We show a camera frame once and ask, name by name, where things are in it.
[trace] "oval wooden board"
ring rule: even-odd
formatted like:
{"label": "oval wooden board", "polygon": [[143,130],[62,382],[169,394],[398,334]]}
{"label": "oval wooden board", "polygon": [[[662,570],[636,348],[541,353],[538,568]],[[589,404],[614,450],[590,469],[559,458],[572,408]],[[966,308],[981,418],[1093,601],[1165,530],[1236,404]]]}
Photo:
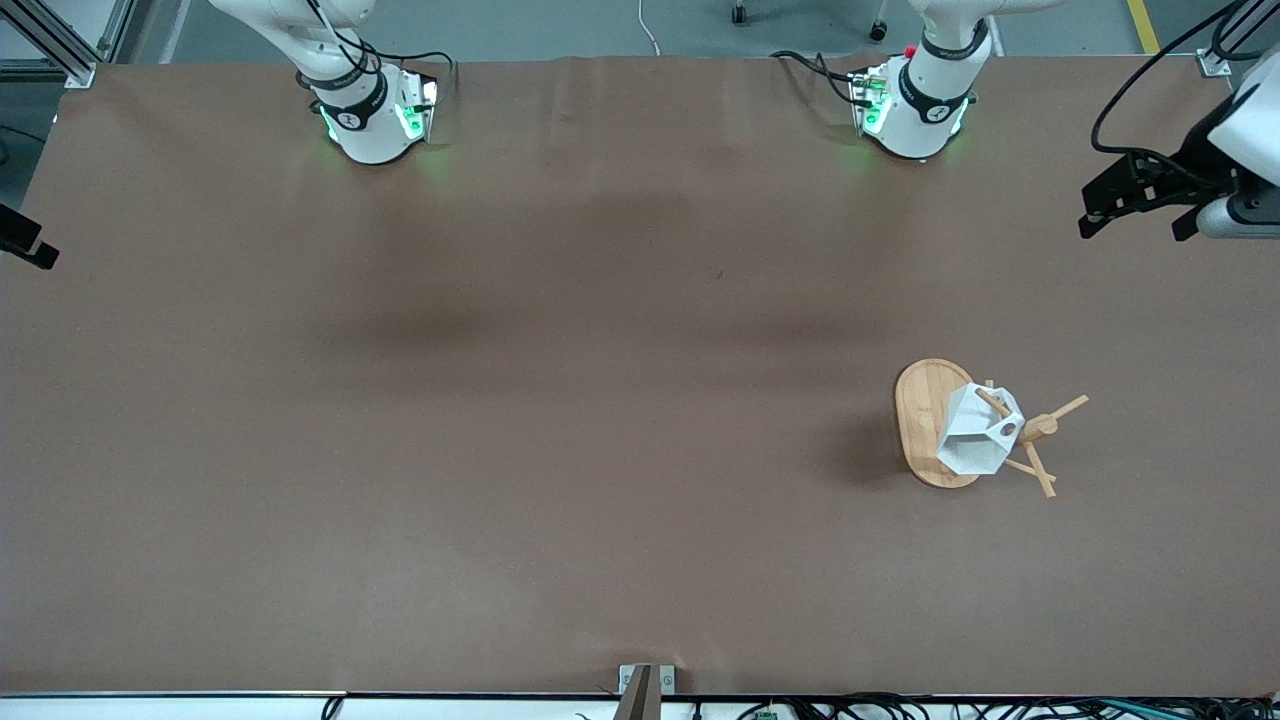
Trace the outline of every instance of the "oval wooden board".
{"label": "oval wooden board", "polygon": [[938,357],[920,360],[897,378],[893,402],[902,454],[911,473],[933,487],[963,488],[978,479],[955,474],[937,457],[951,393],[972,382],[964,368]]}

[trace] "white geometric object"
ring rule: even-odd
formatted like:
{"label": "white geometric object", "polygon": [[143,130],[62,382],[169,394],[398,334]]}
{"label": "white geometric object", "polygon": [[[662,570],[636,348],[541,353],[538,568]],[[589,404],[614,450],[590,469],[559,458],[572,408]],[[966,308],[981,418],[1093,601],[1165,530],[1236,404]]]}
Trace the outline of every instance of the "white geometric object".
{"label": "white geometric object", "polygon": [[[1007,418],[978,395],[995,397],[1009,411]],[[969,383],[951,393],[947,423],[938,439],[938,460],[957,475],[991,475],[1012,452],[1018,433],[1027,419],[1012,393]]]}

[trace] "brown paper surface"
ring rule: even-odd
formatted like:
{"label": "brown paper surface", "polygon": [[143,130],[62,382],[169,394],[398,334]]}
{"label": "brown paper surface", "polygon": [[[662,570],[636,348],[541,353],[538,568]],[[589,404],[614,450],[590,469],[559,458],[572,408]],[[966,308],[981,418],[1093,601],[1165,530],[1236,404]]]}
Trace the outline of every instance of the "brown paper surface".
{"label": "brown paper surface", "polygon": [[[995,60],[927,164],[773,60],[467,65],[380,168],[289,67],[101,68],[0,272],[0,685],[1275,689],[1280,249],[1076,237],[1137,63]],[[929,356],[1093,398],[1056,500],[913,479]]]}

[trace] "cable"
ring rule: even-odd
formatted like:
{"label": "cable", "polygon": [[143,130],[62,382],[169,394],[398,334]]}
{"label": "cable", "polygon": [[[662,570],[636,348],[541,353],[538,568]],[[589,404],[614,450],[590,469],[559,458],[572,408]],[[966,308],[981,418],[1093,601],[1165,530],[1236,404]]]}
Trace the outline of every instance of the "cable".
{"label": "cable", "polygon": [[3,129],[5,132],[12,132],[14,135],[20,135],[20,136],[23,136],[26,138],[29,138],[29,140],[35,140],[36,142],[38,142],[41,145],[45,143],[45,138],[44,137],[40,137],[38,135],[32,135],[32,133],[29,133],[29,132],[27,132],[24,129],[18,129],[15,127],[5,126],[5,124],[0,124],[0,129]]}
{"label": "cable", "polygon": [[1146,63],[1143,63],[1142,67],[1138,68],[1137,72],[1134,72],[1132,76],[1129,76],[1129,79],[1126,79],[1124,82],[1124,85],[1120,86],[1120,90],[1117,90],[1116,94],[1111,96],[1111,100],[1108,100],[1107,104],[1102,108],[1102,111],[1098,113],[1098,118],[1096,120],[1093,120],[1093,131],[1089,133],[1089,145],[1092,145],[1093,149],[1097,150],[1098,152],[1107,152],[1107,154],[1111,154],[1111,155],[1128,155],[1130,152],[1144,152],[1148,156],[1158,160],[1161,164],[1165,164],[1169,168],[1174,169],[1175,172],[1181,173],[1183,176],[1185,176],[1188,179],[1190,179],[1196,184],[1204,186],[1204,187],[1211,186],[1212,183],[1210,181],[1207,181],[1207,179],[1202,178],[1201,176],[1198,176],[1198,174],[1188,170],[1187,168],[1179,165],[1178,163],[1170,160],[1169,158],[1166,158],[1165,155],[1161,155],[1160,152],[1156,152],[1153,150],[1147,150],[1146,147],[1103,145],[1102,141],[1098,140],[1098,137],[1102,133],[1102,124],[1106,122],[1107,117],[1111,114],[1111,110],[1114,110],[1115,106],[1120,104],[1120,100],[1125,96],[1125,94],[1129,92],[1129,88],[1133,87],[1134,83],[1137,83],[1138,79],[1142,78],[1142,76],[1147,74],[1147,70],[1149,70],[1152,67],[1155,67],[1156,63],[1158,63],[1162,59],[1165,59],[1165,56],[1167,56],[1170,53],[1172,53],[1179,45],[1187,42],[1188,40],[1190,40],[1196,33],[1201,32],[1202,29],[1207,28],[1208,26],[1213,24],[1215,22],[1222,19],[1224,17],[1229,17],[1230,13],[1236,8],[1236,5],[1239,3],[1243,3],[1243,0],[1234,0],[1233,3],[1230,3],[1229,5],[1226,5],[1225,8],[1220,9],[1219,12],[1213,13],[1212,15],[1204,18],[1196,27],[1193,27],[1192,29],[1184,32],[1180,37],[1178,37],[1172,42],[1165,45],[1164,47],[1161,47],[1160,51],[1156,53],[1155,55],[1152,55]]}
{"label": "cable", "polygon": [[653,44],[653,54],[660,58],[662,47],[658,47],[658,38],[655,38],[652,32],[649,32],[649,26],[644,23],[644,0],[640,0],[636,4],[636,18],[640,20],[640,28],[644,29],[644,33],[649,36],[649,42]]}
{"label": "cable", "polygon": [[334,720],[342,712],[342,702],[344,700],[342,696],[334,696],[324,701],[324,708],[320,710],[320,720]]}
{"label": "cable", "polygon": [[872,104],[869,101],[867,101],[867,100],[859,100],[856,97],[851,97],[844,90],[840,90],[838,85],[836,85],[837,79],[841,81],[841,82],[849,82],[849,76],[851,76],[851,74],[854,74],[855,72],[859,72],[859,70],[865,70],[869,65],[864,65],[861,68],[858,68],[855,70],[850,70],[847,73],[835,73],[835,72],[831,70],[831,68],[827,67],[827,60],[822,56],[822,53],[815,54],[814,59],[812,61],[808,58],[805,58],[804,55],[801,55],[801,54],[799,54],[799,53],[796,53],[794,50],[778,50],[777,53],[773,53],[772,55],[769,55],[769,58],[790,58],[792,60],[796,60],[801,65],[804,65],[806,69],[809,69],[810,72],[817,73],[817,74],[827,78],[827,85],[831,86],[831,91],[835,92],[836,96],[840,97],[841,100],[844,100],[845,102],[849,102],[850,105],[856,105],[859,108],[870,108],[872,106]]}
{"label": "cable", "polygon": [[[1230,10],[1228,12],[1226,17],[1219,20],[1217,27],[1213,28],[1213,35],[1210,37],[1210,49],[1213,50],[1215,55],[1217,55],[1224,60],[1230,60],[1233,63],[1257,60],[1258,58],[1262,56],[1262,50],[1254,50],[1252,53],[1236,53],[1235,50],[1240,45],[1244,45],[1244,41],[1252,37],[1253,33],[1257,32],[1263,23],[1271,19],[1271,15],[1275,15],[1276,10],[1280,10],[1280,5],[1272,5],[1271,9],[1267,10],[1267,14],[1262,15],[1261,20],[1254,23],[1248,32],[1242,35],[1234,44],[1231,44],[1230,50],[1225,50],[1222,47],[1222,38],[1235,32],[1240,26],[1243,26],[1244,19],[1252,15],[1258,8],[1261,8],[1262,3],[1265,1],[1266,0],[1257,0],[1257,3],[1254,3],[1252,8],[1244,12],[1242,10],[1244,9],[1244,4],[1247,3],[1247,0],[1235,0],[1234,3],[1228,5]],[[1235,22],[1231,23],[1230,28],[1228,28],[1226,24],[1233,17],[1235,17]]]}

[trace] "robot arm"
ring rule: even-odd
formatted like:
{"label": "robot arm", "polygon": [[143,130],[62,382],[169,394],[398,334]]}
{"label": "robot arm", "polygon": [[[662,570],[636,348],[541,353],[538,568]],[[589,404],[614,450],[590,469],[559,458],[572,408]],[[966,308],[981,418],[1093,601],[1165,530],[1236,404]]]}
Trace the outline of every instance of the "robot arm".
{"label": "robot arm", "polygon": [[904,158],[928,158],[960,132],[969,91],[991,56],[986,18],[1030,13],[1062,0],[910,0],[924,18],[924,37],[914,55],[855,76],[852,92],[870,105],[855,108],[861,135]]}
{"label": "robot arm", "polygon": [[1133,149],[1084,186],[1080,237],[1111,220],[1190,205],[1174,238],[1280,238],[1280,46],[1187,135],[1169,159]]}
{"label": "robot arm", "polygon": [[[358,46],[348,28],[364,24],[376,0],[332,0],[325,14],[337,32]],[[237,20],[257,31],[284,53],[307,78],[330,81],[346,76],[352,65],[337,46],[338,40],[307,0],[209,0]]]}
{"label": "robot arm", "polygon": [[352,28],[376,0],[209,0],[275,45],[315,92],[329,137],[353,160],[381,164],[428,140],[435,78],[383,61]]}
{"label": "robot arm", "polygon": [[909,0],[924,18],[924,37],[940,47],[959,50],[973,42],[978,23],[987,15],[1034,13],[1062,0]]}

